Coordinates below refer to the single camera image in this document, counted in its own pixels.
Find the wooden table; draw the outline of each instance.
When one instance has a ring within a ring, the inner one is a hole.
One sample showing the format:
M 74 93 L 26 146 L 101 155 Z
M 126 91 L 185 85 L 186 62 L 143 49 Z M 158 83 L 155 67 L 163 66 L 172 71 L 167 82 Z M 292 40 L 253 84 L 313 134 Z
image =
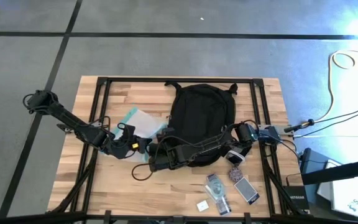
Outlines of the wooden table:
M 83 76 L 78 87 L 73 113 L 84 121 L 89 118 L 96 80 L 97 77 L 95 76 Z M 272 124 L 287 125 L 287 114 L 279 80 L 276 78 L 264 78 L 264 83 Z M 181 83 L 181 85 L 187 86 L 191 85 L 191 83 Z M 214 83 L 212 85 L 227 90 L 230 83 Z M 238 95 L 234 95 L 237 110 L 236 122 L 254 119 L 250 86 L 249 84 L 238 85 Z M 101 102 L 102 97 L 103 89 L 99 96 L 99 102 Z M 134 106 L 153 116 L 166 118 L 170 114 L 174 97 L 174 87 L 164 86 L 163 83 L 112 83 L 106 115 L 111 117 L 112 127 L 115 127 Z M 260 104 L 259 91 L 257 91 L 257 98 Z M 259 110 L 260 114 L 263 114 L 261 105 L 259 105 Z M 77 140 L 74 134 L 67 134 L 50 196 L 49 210 L 55 208 L 74 185 L 82 147 L 83 143 Z M 282 180 L 285 180 L 285 176 L 288 174 L 300 172 L 295 155 L 283 145 L 278 145 L 277 157 Z M 115 215 L 216 217 L 219 216 L 218 210 L 203 190 L 206 176 L 215 173 L 226 186 L 227 198 L 232 208 L 230 216 L 243 217 L 244 212 L 249 212 L 252 217 L 270 216 L 257 142 L 246 156 L 246 161 L 241 165 L 245 178 L 248 179 L 260 195 L 260 198 L 252 205 L 248 205 L 229 180 L 227 172 L 232 166 L 224 158 L 220 158 L 214 164 L 206 167 L 161 170 L 154 173 L 149 180 L 142 182 L 134 180 L 131 176 L 131 170 L 136 164 L 134 162 L 120 161 L 113 156 L 99 153 L 89 201 L 89 214 L 102 215 L 105 210 L 111 210 Z M 135 173 L 140 178 L 145 177 L 150 173 L 149 167 L 139 167 L 135 170 Z M 290 182 L 292 185 L 302 185 L 299 175 L 291 176 Z M 84 191 L 83 187 L 78 201 L 80 205 L 83 202 Z M 280 213 L 277 191 L 273 184 L 272 191 L 275 210 Z M 206 199 L 208 199 L 209 209 L 199 212 L 196 204 Z

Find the gray floor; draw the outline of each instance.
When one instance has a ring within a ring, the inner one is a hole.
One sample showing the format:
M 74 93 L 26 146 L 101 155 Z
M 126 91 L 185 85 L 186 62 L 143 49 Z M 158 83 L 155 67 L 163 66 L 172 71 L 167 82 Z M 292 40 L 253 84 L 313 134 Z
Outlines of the gray floor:
M 62 32 L 74 5 L 0 0 L 0 30 Z M 83 0 L 73 31 L 358 35 L 358 1 Z M 32 120 L 21 99 L 45 86 L 61 40 L 0 37 L 0 206 Z M 52 90 L 70 110 L 82 75 L 277 77 L 297 124 L 328 108 L 328 56 L 339 49 L 358 49 L 358 40 L 72 37 Z M 332 115 L 358 109 L 358 70 L 334 69 L 333 80 Z M 56 123 L 42 119 L 9 215 L 45 211 L 64 138 Z M 358 135 L 358 118 L 320 134 Z M 358 161 L 357 138 L 296 144 L 300 152 L 311 147 L 341 162 Z

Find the small white box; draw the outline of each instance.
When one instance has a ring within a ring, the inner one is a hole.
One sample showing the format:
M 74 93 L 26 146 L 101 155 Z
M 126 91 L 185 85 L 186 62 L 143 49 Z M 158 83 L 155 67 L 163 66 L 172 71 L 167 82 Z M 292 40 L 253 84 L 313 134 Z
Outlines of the small white box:
M 204 211 L 204 210 L 209 208 L 208 203 L 206 203 L 206 201 L 204 200 L 204 201 L 202 201 L 202 202 L 197 204 L 197 208 L 198 208 L 199 212 L 202 212 L 202 211 Z

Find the backpack handle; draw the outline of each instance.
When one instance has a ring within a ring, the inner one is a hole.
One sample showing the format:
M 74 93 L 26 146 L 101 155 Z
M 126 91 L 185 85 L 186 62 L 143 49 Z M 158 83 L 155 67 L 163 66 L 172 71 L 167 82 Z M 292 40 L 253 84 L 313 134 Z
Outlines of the backpack handle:
M 164 85 L 165 86 L 173 85 L 173 87 L 175 87 L 175 89 L 177 89 L 177 93 L 179 90 L 181 90 L 181 86 L 177 82 L 174 82 L 174 81 L 166 81 Z
M 231 93 L 231 94 L 237 94 L 238 89 L 239 89 L 239 87 L 235 83 L 235 84 L 231 85 L 228 90 L 225 90 L 225 91 L 228 92 L 228 93 Z

